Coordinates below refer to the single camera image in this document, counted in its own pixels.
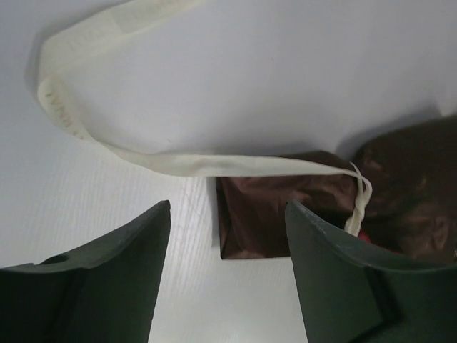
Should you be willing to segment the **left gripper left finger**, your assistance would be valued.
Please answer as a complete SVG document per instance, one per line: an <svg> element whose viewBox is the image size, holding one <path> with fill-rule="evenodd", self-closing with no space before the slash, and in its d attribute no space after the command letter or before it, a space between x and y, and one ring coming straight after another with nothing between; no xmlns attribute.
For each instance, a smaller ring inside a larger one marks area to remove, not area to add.
<svg viewBox="0 0 457 343"><path fill-rule="evenodd" d="M171 230L168 201L40 264L1 270L3 342L147 342Z"/></svg>

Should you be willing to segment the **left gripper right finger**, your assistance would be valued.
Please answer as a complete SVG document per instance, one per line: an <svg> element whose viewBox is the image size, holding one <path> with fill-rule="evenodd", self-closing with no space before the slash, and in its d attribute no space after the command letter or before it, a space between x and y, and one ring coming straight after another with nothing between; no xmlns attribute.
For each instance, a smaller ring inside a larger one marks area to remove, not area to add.
<svg viewBox="0 0 457 343"><path fill-rule="evenodd" d="M310 342L454 342L456 267L390 252L298 202L286 233Z"/></svg>

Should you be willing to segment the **dark red wrapping paper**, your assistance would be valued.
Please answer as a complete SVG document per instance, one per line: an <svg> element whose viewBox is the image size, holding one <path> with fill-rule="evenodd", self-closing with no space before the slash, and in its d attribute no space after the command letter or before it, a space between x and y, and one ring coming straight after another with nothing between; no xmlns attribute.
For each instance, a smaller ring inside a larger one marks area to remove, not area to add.
<svg viewBox="0 0 457 343"><path fill-rule="evenodd" d="M456 261L456 117L399 129L352 161L326 151L299 159L333 175L216 180L222 259L287 257L285 208L296 200L325 221L392 252Z"/></svg>

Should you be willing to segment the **cream ribbon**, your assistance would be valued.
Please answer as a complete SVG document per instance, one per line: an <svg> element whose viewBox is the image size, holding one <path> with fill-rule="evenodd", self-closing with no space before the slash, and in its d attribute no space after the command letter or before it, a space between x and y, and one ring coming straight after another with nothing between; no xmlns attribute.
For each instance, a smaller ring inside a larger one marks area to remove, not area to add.
<svg viewBox="0 0 457 343"><path fill-rule="evenodd" d="M67 134L94 144L81 113L60 75L76 65L149 31L171 17L200 5L200 1L128 1L109 7L48 38L41 46L37 99L50 120ZM142 154L104 145L120 159L153 172L175 177L271 177L345 174L356 178L358 193L345 231L358 236L373 193L371 182L357 167L339 169L281 157L208 154Z"/></svg>

